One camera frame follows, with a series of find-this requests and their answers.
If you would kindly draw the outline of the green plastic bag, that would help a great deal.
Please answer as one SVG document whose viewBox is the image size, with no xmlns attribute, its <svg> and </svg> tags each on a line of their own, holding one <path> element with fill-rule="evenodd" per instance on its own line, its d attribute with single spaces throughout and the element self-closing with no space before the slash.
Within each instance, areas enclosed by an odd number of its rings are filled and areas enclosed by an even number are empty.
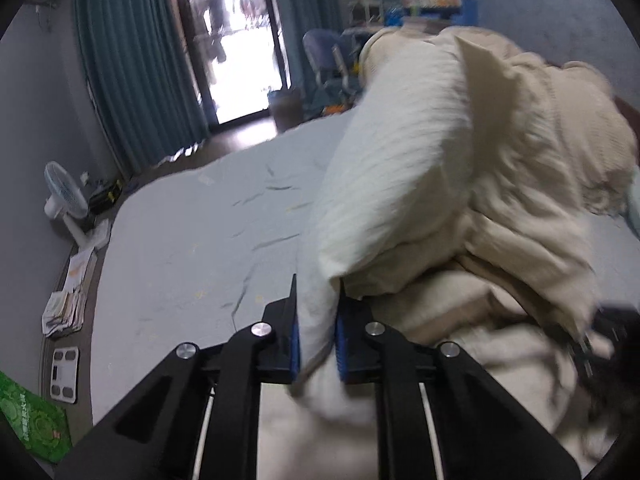
<svg viewBox="0 0 640 480">
<path fill-rule="evenodd" d="M 0 378 L 1 411 L 28 452 L 58 464 L 72 449 L 66 413 L 8 375 Z"/>
</svg>

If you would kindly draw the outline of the white standing fan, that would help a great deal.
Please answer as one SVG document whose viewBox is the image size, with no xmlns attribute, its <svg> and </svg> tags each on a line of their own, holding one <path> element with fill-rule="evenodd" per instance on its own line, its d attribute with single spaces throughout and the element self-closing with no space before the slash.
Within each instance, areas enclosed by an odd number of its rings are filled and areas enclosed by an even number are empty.
<svg viewBox="0 0 640 480">
<path fill-rule="evenodd" d="M 89 246 L 88 235 L 78 226 L 84 220 L 89 206 L 74 178 L 54 160 L 44 167 L 44 180 L 50 192 L 44 204 L 44 212 L 51 220 L 62 220 L 80 249 Z"/>
</svg>

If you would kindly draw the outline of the teal curtain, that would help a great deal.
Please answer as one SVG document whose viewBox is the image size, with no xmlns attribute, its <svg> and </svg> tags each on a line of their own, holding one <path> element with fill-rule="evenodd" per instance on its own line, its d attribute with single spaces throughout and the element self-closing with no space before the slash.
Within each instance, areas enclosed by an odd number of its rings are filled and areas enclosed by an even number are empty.
<svg viewBox="0 0 640 480">
<path fill-rule="evenodd" d="M 74 13 L 82 69 L 123 174 L 206 138 L 169 0 L 74 0 Z"/>
<path fill-rule="evenodd" d="M 342 27 L 338 0 L 277 0 L 292 85 L 310 99 L 317 89 L 303 36 L 308 30 Z"/>
</svg>

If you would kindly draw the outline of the dark waste bin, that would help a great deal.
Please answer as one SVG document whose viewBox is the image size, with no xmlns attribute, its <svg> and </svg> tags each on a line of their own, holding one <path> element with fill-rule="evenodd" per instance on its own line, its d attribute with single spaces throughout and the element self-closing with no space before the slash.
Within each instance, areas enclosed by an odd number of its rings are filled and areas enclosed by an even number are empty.
<svg viewBox="0 0 640 480">
<path fill-rule="evenodd" d="M 302 94 L 297 88 L 283 88 L 268 93 L 269 113 L 278 133 L 284 133 L 304 121 Z"/>
</svg>

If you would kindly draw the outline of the teal curtain left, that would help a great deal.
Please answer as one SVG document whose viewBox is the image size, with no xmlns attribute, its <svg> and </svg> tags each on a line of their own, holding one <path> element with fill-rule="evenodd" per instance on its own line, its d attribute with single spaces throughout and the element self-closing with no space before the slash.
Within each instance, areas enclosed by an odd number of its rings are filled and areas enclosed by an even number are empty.
<svg viewBox="0 0 640 480">
<path fill-rule="evenodd" d="M 206 138 L 169 0 L 74 0 L 74 13 L 82 69 L 123 174 Z"/>
</svg>

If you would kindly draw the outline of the stack of papers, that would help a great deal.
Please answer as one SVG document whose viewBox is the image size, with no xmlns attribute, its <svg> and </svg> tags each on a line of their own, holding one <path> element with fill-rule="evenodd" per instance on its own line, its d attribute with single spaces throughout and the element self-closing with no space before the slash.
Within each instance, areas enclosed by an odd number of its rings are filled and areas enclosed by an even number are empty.
<svg viewBox="0 0 640 480">
<path fill-rule="evenodd" d="M 88 237 L 88 245 L 70 257 L 61 290 L 52 292 L 41 317 L 41 330 L 47 338 L 60 338 L 79 332 L 85 323 L 86 305 L 98 251 L 110 240 L 111 223 L 101 221 Z"/>
</svg>

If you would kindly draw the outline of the blue desk chair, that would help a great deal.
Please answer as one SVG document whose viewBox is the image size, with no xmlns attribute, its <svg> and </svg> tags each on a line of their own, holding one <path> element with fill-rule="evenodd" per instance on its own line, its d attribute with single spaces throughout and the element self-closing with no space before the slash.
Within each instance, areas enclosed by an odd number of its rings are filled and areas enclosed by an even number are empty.
<svg viewBox="0 0 640 480">
<path fill-rule="evenodd" d="M 331 29 L 314 28 L 305 32 L 303 47 L 320 96 L 331 104 L 352 104 L 361 88 L 349 38 Z"/>
</svg>

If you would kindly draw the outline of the white bathroom scale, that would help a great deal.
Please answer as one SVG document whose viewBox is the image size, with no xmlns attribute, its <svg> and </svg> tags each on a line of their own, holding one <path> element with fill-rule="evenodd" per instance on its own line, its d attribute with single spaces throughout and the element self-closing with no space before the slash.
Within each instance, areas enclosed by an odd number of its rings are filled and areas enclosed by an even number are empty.
<svg viewBox="0 0 640 480">
<path fill-rule="evenodd" d="M 56 348 L 52 354 L 50 397 L 58 402 L 75 404 L 78 393 L 79 348 Z"/>
</svg>

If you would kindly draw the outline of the teal curtain right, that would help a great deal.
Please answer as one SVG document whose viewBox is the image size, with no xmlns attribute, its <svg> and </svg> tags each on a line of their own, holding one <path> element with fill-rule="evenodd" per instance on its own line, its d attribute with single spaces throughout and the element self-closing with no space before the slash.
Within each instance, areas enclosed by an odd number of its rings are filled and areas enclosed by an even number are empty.
<svg viewBox="0 0 640 480">
<path fill-rule="evenodd" d="M 342 27 L 338 0 L 277 0 L 292 85 L 310 99 L 317 89 L 303 36 L 308 30 Z"/>
</svg>

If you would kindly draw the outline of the blue bookshelf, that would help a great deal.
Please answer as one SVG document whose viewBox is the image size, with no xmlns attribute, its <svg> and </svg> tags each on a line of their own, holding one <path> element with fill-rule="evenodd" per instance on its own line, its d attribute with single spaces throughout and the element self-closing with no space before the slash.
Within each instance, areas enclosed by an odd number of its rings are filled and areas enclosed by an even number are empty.
<svg viewBox="0 0 640 480">
<path fill-rule="evenodd" d="M 480 12 L 478 12 L 477 0 L 460 0 L 458 6 L 449 8 L 401 8 L 392 6 L 385 11 L 385 26 L 400 26 L 404 18 L 408 16 L 420 16 L 431 20 L 448 21 L 453 25 L 477 26 L 480 24 Z"/>
</svg>

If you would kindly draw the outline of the light blue bed sheet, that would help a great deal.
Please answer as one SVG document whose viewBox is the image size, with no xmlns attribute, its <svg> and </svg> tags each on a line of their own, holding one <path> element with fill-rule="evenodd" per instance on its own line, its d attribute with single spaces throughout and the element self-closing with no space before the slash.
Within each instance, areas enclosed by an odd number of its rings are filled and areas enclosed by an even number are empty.
<svg viewBox="0 0 640 480">
<path fill-rule="evenodd" d="M 288 294 L 299 237 L 351 120 L 307 122 L 125 200 L 96 293 L 94 419 L 178 344 L 222 344 Z"/>
</svg>

